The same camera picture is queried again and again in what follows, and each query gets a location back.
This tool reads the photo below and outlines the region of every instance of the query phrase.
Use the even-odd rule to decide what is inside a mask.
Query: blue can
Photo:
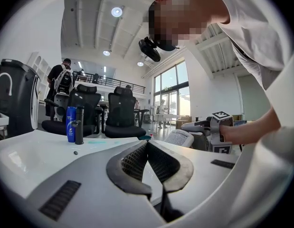
[[[75,128],[72,122],[76,119],[76,107],[68,106],[66,111],[66,135],[70,143],[75,143]]]

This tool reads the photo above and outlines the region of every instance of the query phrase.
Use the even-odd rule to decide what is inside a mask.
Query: window
[[[155,89],[155,92],[158,92],[161,90],[161,76],[158,75],[156,78],[155,78],[155,86],[154,86],[154,89]]]
[[[185,61],[154,78],[154,105],[159,106],[161,99],[165,100],[167,114],[190,115],[190,92]],[[170,124],[175,124],[175,120],[171,120]]]
[[[187,67],[186,63],[182,62],[176,66],[177,69],[177,76],[179,79],[179,84],[187,82],[188,81],[188,74],[187,74]]]
[[[175,67],[169,69],[161,75],[161,89],[169,88],[176,85],[176,71]]]
[[[190,93],[189,87],[179,89],[180,115],[190,116]]]
[[[161,104],[160,101],[161,101],[161,96],[160,95],[155,96],[154,105],[160,105]]]

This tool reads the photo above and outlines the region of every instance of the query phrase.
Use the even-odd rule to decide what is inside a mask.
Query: person in black shirt
[[[66,69],[71,69],[71,60],[69,58],[66,58],[63,60],[62,64],[66,67]],[[56,92],[54,90],[54,83],[55,79],[59,76],[59,74],[63,71],[63,68],[61,65],[56,65],[52,68],[51,72],[48,74],[47,81],[48,86],[50,88],[47,99],[54,101],[54,97],[56,95]],[[50,105],[46,104],[46,116],[50,116]]]

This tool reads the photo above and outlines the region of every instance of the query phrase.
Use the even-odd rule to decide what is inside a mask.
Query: railing
[[[136,93],[145,93],[145,87],[141,85],[132,84],[129,82],[121,81],[114,78],[107,78],[99,75],[87,74],[84,75],[81,72],[74,72],[75,79],[77,81],[88,82],[92,84],[102,85],[102,86],[109,86],[109,87],[121,87],[126,88],[126,86],[130,86],[131,90]]]

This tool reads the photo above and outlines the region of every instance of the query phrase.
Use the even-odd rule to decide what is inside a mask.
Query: white t-shirt
[[[165,114],[165,107],[163,104],[160,105],[160,113],[159,114]]]
[[[294,45],[289,45],[277,33],[253,1],[223,1],[230,14],[230,23],[218,25],[252,59],[244,57],[233,46],[239,61],[266,90],[288,63]]]

